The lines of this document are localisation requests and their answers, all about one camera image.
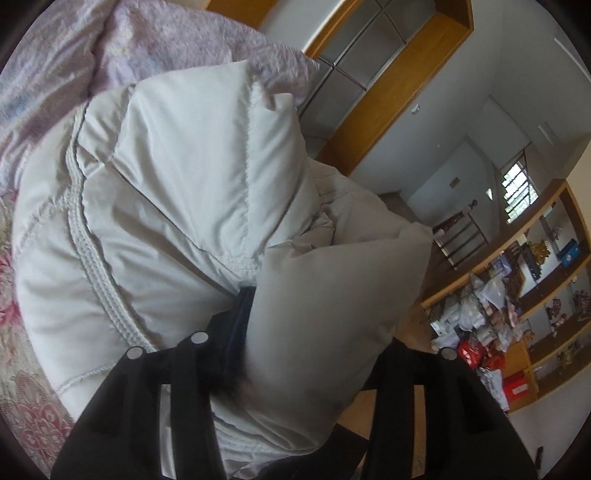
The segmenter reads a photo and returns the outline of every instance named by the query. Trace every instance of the pink floral pattern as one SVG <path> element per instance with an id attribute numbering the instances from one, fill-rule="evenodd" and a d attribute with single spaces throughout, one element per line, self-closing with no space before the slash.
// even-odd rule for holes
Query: pink floral pattern
<path id="1" fill-rule="evenodd" d="M 74 423 L 51 389 L 14 300 L 11 220 L 15 196 L 0 197 L 0 414 L 49 476 Z"/>

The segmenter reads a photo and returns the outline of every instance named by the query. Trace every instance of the figurine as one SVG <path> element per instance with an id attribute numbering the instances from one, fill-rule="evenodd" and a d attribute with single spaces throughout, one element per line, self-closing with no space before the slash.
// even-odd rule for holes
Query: figurine
<path id="1" fill-rule="evenodd" d="M 574 293 L 574 302 L 577 306 L 579 321 L 582 322 L 591 314 L 591 294 L 587 290 L 577 290 Z"/>
<path id="2" fill-rule="evenodd" d="M 526 341 L 526 343 L 533 342 L 535 340 L 534 331 L 533 330 L 526 330 L 525 332 L 523 332 L 523 340 Z"/>
<path id="3" fill-rule="evenodd" d="M 546 307 L 546 313 L 548 314 L 548 320 L 552 320 L 556 318 L 558 314 L 560 314 L 560 309 L 562 308 L 562 300 L 559 298 L 552 299 L 552 306 Z"/>
<path id="4" fill-rule="evenodd" d="M 528 242 L 531 248 L 531 251 L 534 254 L 535 261 L 539 266 L 544 265 L 546 258 L 550 256 L 550 250 L 548 249 L 548 242 L 546 240 L 542 240 L 539 244 L 533 244 L 532 242 Z"/>
<path id="5" fill-rule="evenodd" d="M 562 232 L 562 227 L 560 225 L 556 225 L 553 229 L 552 229 L 552 233 L 551 233 L 551 237 L 552 240 L 554 240 L 555 242 L 558 241 L 558 236 L 560 235 L 560 232 Z"/>

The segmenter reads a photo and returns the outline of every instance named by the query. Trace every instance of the white puffer jacket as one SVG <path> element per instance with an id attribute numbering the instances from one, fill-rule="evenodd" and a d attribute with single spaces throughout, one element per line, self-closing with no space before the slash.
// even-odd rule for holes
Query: white puffer jacket
<path id="1" fill-rule="evenodd" d="M 13 242 L 25 325 L 74 418 L 130 346 L 175 346 L 257 284 L 241 394 L 212 399 L 227 473 L 249 478 L 324 442 L 416 297 L 431 236 L 310 161 L 291 95 L 240 62 L 63 119 L 27 165 Z"/>

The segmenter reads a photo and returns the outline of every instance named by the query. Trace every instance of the boxes on shelf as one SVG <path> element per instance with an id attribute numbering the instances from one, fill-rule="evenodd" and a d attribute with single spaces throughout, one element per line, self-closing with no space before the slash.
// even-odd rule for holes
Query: boxes on shelf
<path id="1" fill-rule="evenodd" d="M 525 397 L 530 392 L 525 372 L 519 372 L 503 380 L 503 390 L 509 403 Z"/>

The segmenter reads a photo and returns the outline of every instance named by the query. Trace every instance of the white wall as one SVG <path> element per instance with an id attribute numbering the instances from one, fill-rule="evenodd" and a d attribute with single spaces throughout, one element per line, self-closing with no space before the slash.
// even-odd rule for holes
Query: white wall
<path id="1" fill-rule="evenodd" d="M 460 183 L 452 189 L 449 184 L 455 177 Z M 478 207 L 472 216 L 490 240 L 496 233 L 496 204 L 486 196 L 488 188 L 494 188 L 494 184 L 490 181 L 485 161 L 467 142 L 462 142 L 407 200 L 407 204 L 421 221 L 434 226 L 476 199 Z"/>
<path id="2" fill-rule="evenodd" d="M 569 152 L 553 148 L 538 126 L 548 122 L 563 144 L 591 132 L 591 82 L 554 41 L 563 33 L 540 4 L 499 3 L 503 47 L 491 95 L 536 144 L 550 170 L 559 172 Z"/>
<path id="3" fill-rule="evenodd" d="M 490 97 L 468 135 L 498 169 L 530 143 L 519 125 Z"/>
<path id="4" fill-rule="evenodd" d="M 303 51 L 343 1 L 279 0 L 259 30 L 273 40 Z"/>
<path id="5" fill-rule="evenodd" d="M 560 460 L 591 411 L 591 365 L 551 394 L 509 415 L 532 458 L 544 447 L 542 475 Z"/>
<path id="6" fill-rule="evenodd" d="M 394 123 L 351 178 L 404 200 L 437 171 L 482 112 L 501 55 L 501 4 L 472 0 L 475 30 Z M 416 103 L 417 115 L 410 112 Z"/>

